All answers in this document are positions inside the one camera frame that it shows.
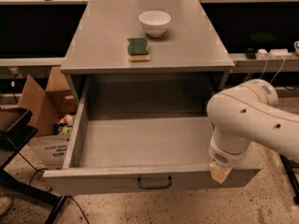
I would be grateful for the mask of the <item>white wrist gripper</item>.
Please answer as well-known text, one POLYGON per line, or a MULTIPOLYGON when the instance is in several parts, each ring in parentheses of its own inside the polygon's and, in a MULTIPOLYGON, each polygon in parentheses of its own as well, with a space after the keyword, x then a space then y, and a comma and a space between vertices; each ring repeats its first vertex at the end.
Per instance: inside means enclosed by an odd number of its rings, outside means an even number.
POLYGON ((214 131, 210 140, 209 157, 213 160, 209 164, 211 178, 222 184, 233 167, 237 166, 245 157, 249 147, 249 140, 225 131, 214 131))

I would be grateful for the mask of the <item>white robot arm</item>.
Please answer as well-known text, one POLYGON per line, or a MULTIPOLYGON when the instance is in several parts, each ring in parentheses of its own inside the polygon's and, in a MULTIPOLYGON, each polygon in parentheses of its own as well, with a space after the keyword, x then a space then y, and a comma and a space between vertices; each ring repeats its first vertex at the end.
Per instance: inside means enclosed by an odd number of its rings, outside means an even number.
POLYGON ((245 157, 250 142, 299 162, 299 116, 277 108, 278 94, 262 79, 220 91, 207 103, 213 125, 209 156, 212 179, 223 183, 245 157))

